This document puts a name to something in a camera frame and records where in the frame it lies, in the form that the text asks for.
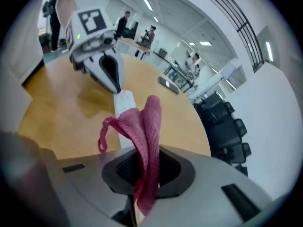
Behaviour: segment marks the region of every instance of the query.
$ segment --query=black chair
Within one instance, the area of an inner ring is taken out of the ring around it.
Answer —
[[[235,112],[234,108],[232,107],[230,102],[226,102],[225,103],[225,108],[228,111],[229,114],[232,114],[233,112]]]
[[[244,175],[246,175],[248,177],[248,171],[247,171],[247,167],[240,165],[237,165],[235,167],[235,169],[237,169],[238,171],[242,172]]]
[[[242,119],[235,119],[235,126],[240,137],[243,137],[247,133],[247,129],[242,121]]]
[[[213,153],[242,142],[234,119],[231,117],[227,118],[222,123],[205,130],[209,140],[211,152]]]
[[[242,147],[245,157],[250,156],[251,155],[250,145],[248,143],[243,143]]]
[[[207,109],[207,108],[210,108],[210,107],[216,105],[219,102],[222,102],[221,98],[216,93],[213,93],[209,97],[207,97],[203,100],[202,107],[204,109]]]
[[[223,161],[232,163],[245,163],[246,157],[244,154],[242,143],[227,148],[227,154],[223,156]]]

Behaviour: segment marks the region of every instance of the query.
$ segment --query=desk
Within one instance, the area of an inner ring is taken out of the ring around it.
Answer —
[[[190,88],[195,87],[194,84],[191,83],[190,79],[188,79],[187,76],[185,76],[181,71],[179,71],[177,68],[175,68],[172,64],[170,64],[169,67],[165,70],[164,75],[167,75],[170,70],[174,70],[176,73],[178,73],[179,75],[181,75],[183,77],[183,79],[185,80],[185,83],[180,87],[181,90],[182,90],[183,87],[186,86],[186,84],[189,85],[189,88],[187,88],[185,91],[182,91],[182,92],[185,93]]]
[[[131,90],[139,110],[149,95],[161,101],[160,144],[210,156],[208,139],[198,114],[180,92],[174,94],[158,83],[162,76],[153,66],[122,54],[125,63],[123,89]],[[115,116],[113,95],[89,75],[73,70],[68,56],[42,67],[26,84],[33,101],[18,132],[39,146],[54,151],[58,159],[99,154],[97,141],[102,122]],[[120,149],[118,133],[107,132],[108,151]]]
[[[141,45],[138,45],[135,40],[133,39],[129,39],[129,38],[119,38],[117,43],[124,43],[126,45],[129,45],[131,47],[134,47],[135,49],[137,49],[138,51],[141,52],[142,56],[140,58],[140,60],[142,60],[143,56],[150,51],[150,48],[146,48],[143,47]]]

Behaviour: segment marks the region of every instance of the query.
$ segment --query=railing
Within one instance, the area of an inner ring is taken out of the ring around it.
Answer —
[[[211,0],[230,20],[241,37],[254,71],[264,63],[255,32],[247,17],[234,0]]]

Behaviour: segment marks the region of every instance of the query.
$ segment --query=gray surface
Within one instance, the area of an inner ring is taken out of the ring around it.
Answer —
[[[165,148],[189,159],[196,169],[196,178],[181,196],[157,200],[141,226],[238,226],[243,221],[221,190],[221,186],[232,183],[260,209],[271,202],[260,187],[225,162],[178,148]]]
[[[192,162],[196,178],[179,197],[157,200],[144,227],[154,226],[238,226],[243,223],[227,199],[222,186],[235,183],[261,210],[271,198],[249,178],[218,159],[173,147],[165,147]],[[113,193],[103,182],[103,165],[132,150],[125,148],[102,155],[61,160],[44,150],[45,164],[54,189],[65,208],[71,226],[118,226],[109,218],[125,206],[126,196]],[[64,174],[61,166],[83,163],[84,169]]]
[[[43,149],[42,156],[53,188],[65,209],[71,227],[122,226],[100,213],[78,192],[66,178],[52,151]]]
[[[118,211],[124,210],[127,196],[114,193],[103,181],[101,171],[107,162],[132,149],[134,149],[134,147],[90,157],[61,160],[60,164],[62,167],[79,163],[85,166],[83,169],[66,173],[67,178],[75,186],[77,191],[96,209],[112,217]]]

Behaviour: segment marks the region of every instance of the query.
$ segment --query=pink towel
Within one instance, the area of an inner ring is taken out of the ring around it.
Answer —
[[[142,214],[147,215],[156,201],[159,183],[159,135],[161,127],[161,105],[157,96],[147,98],[145,108],[131,108],[116,119],[108,117],[98,140],[101,153],[106,152],[105,135],[108,126],[130,139],[140,155],[140,179],[135,186],[135,200]]]

